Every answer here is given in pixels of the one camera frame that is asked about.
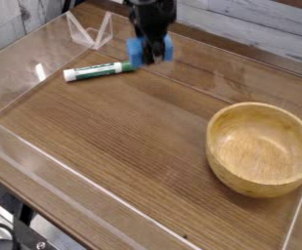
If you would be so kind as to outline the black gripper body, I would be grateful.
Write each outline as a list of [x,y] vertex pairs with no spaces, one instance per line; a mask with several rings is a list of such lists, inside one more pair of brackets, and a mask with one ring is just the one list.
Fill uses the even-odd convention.
[[127,0],[127,6],[136,35],[150,43],[160,42],[176,20],[176,0]]

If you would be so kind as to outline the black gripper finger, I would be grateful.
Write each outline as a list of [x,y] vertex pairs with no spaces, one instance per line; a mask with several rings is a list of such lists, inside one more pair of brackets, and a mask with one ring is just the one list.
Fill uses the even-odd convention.
[[162,39],[143,39],[143,62],[144,64],[160,63],[164,55],[164,42]]

